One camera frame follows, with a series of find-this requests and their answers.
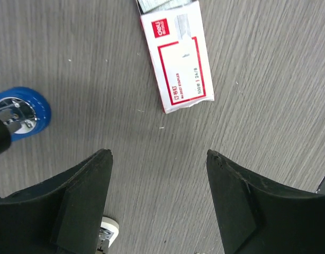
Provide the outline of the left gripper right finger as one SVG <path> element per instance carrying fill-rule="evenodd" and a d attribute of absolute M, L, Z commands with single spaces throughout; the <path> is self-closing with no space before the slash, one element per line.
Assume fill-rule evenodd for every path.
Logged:
<path fill-rule="evenodd" d="M 213 150 L 206 168 L 225 253 L 325 253 L 325 194 L 280 184 Z"/>

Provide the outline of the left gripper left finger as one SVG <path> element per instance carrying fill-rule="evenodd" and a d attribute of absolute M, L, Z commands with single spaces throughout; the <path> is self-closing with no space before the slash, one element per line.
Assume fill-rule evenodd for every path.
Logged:
<path fill-rule="evenodd" d="M 100 149 L 39 184 L 0 197 L 0 253 L 95 253 L 113 156 Z"/>

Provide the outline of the red white staple box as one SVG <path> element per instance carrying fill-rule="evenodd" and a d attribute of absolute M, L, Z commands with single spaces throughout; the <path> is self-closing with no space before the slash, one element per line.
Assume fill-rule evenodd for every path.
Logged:
<path fill-rule="evenodd" d="M 164 113 L 213 101 L 199 1 L 137 1 Z"/>

